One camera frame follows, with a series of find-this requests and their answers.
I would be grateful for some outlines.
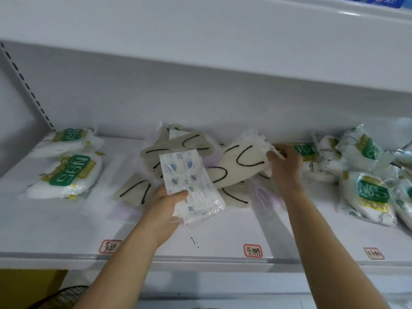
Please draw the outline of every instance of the hand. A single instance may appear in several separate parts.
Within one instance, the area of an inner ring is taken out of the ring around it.
[[[162,184],[153,195],[151,203],[136,227],[145,229],[154,235],[157,247],[166,242],[177,229],[179,223],[171,222],[175,205],[188,197],[188,191],[167,195],[166,187]]]
[[[289,191],[302,189],[300,182],[303,165],[302,156],[290,145],[276,144],[275,147],[286,158],[281,160],[272,151],[266,153],[272,167],[272,177],[278,186],[279,192],[283,196],[284,193]]]

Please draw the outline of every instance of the handwritten label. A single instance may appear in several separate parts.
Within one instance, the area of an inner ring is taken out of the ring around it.
[[[385,260],[384,255],[381,251],[375,247],[364,247],[365,253],[368,255],[370,259],[373,260]]]
[[[119,240],[104,240],[100,245],[100,254],[113,254],[120,246],[122,241]]]
[[[251,258],[262,258],[263,257],[262,248],[260,247],[260,245],[244,244],[243,250],[245,252],[246,257],[251,257]]]

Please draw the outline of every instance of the white shelf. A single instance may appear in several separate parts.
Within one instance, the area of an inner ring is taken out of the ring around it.
[[[411,23],[343,0],[3,0],[0,39],[412,92]]]
[[[101,268],[106,239],[123,240],[133,228],[107,219],[111,195],[133,173],[141,140],[105,138],[105,169],[85,203],[24,198],[24,188],[42,173],[42,160],[24,158],[0,179],[0,267]],[[412,269],[412,238],[400,229],[365,223],[334,211],[336,188],[309,184],[316,205],[349,253],[366,270],[385,273]],[[244,256],[244,244],[260,245],[262,259]],[[385,261],[369,260],[363,247],[376,247]],[[227,208],[195,228],[179,226],[156,252],[152,270],[301,271],[291,234],[273,217],[268,225],[252,208]]]

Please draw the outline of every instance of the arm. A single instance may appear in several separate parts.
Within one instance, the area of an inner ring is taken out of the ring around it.
[[[157,248],[176,230],[171,223],[175,205],[186,199],[187,191],[170,196],[164,185],[136,227],[103,267],[75,309],[126,309],[136,305]]]
[[[281,160],[268,152],[273,179],[289,213],[293,235],[312,296],[319,309],[388,309],[389,306],[306,196],[300,182],[302,157],[277,145]]]

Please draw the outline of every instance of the handwritten price tag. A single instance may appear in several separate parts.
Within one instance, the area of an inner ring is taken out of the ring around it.
[[[260,245],[244,244],[243,250],[245,252],[246,257],[251,257],[251,258],[262,258],[263,257],[262,248],[260,247]]]
[[[365,253],[368,255],[370,259],[373,260],[385,260],[384,255],[381,251],[375,247],[364,247]]]
[[[100,245],[100,254],[113,254],[120,246],[122,241],[119,240],[104,240]]]

